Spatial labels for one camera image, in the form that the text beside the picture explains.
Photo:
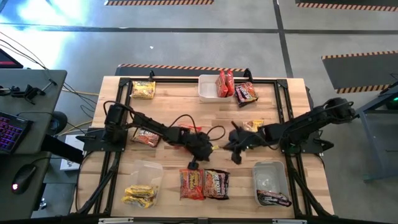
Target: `plastic bin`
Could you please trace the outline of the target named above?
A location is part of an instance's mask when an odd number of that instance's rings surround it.
[[[257,190],[282,193],[289,199],[289,189],[285,175],[285,166],[279,161],[257,162],[253,167],[254,197],[260,206]]]
[[[154,199],[156,205],[157,197],[162,184],[163,167],[161,164],[148,161],[136,160],[133,163],[131,172],[131,185],[151,185],[157,187],[157,193]]]
[[[233,96],[217,97],[218,75],[200,75],[199,76],[199,99],[202,102],[230,102]]]

